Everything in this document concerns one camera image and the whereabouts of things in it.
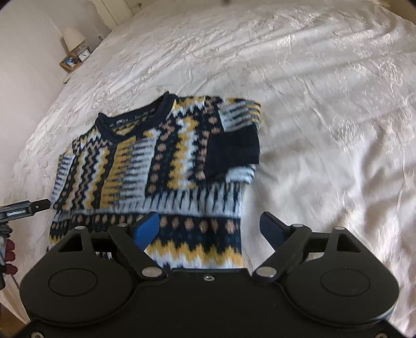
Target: finger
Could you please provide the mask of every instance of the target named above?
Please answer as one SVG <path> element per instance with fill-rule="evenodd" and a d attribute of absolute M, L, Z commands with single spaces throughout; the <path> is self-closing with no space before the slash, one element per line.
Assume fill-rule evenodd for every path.
<path fill-rule="evenodd" d="M 14 249 L 15 249 L 15 243 L 11 239 L 8 239 L 6 242 L 6 250 L 12 251 Z"/>
<path fill-rule="evenodd" d="M 14 265 L 6 264 L 6 274 L 15 275 L 17 273 L 17 268 Z"/>
<path fill-rule="evenodd" d="M 6 262 L 13 262 L 16 259 L 16 255 L 13 251 L 6 251 L 4 259 Z"/>

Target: photo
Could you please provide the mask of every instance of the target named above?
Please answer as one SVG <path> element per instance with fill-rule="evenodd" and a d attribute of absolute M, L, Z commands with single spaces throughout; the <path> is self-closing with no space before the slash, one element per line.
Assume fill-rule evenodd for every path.
<path fill-rule="evenodd" d="M 72 55 L 67 55 L 59 64 L 65 69 L 74 70 L 80 65 L 80 61 Z"/>

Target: blue gripper pad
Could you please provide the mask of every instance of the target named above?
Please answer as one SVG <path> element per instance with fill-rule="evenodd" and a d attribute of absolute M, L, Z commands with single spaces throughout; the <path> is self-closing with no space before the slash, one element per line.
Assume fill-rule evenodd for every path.
<path fill-rule="evenodd" d="M 150 212 L 138 223 L 140 225 L 133 232 L 133 242 L 141 250 L 144 250 L 159 232 L 159 215 L 156 212 Z"/>

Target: knit sweater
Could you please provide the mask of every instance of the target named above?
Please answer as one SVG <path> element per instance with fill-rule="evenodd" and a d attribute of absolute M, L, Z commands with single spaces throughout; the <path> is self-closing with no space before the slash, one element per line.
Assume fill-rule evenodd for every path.
<path fill-rule="evenodd" d="M 75 226 L 106 231 L 156 211 L 160 231 L 146 252 L 159 265 L 243 267 L 242 194 L 259 160 L 259 116 L 255 101 L 169 93 L 99 113 L 59 157 L 50 248 Z"/>

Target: bedspread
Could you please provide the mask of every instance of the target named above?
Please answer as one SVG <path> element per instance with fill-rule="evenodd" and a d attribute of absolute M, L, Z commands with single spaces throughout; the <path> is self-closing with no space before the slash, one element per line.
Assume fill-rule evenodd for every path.
<path fill-rule="evenodd" d="M 166 90 L 254 99 L 261 156 L 243 202 L 248 268 L 272 253 L 263 211 L 314 231 L 345 226 L 398 279 L 391 323 L 411 336 L 415 88 L 416 27 L 371 1 L 158 0 L 70 79 L 15 164 L 7 202 L 50 197 L 58 155 L 99 112 L 120 114 Z M 52 217 L 12 223 L 18 281 L 44 255 Z M 2 302 L 27 318 L 10 281 Z"/>

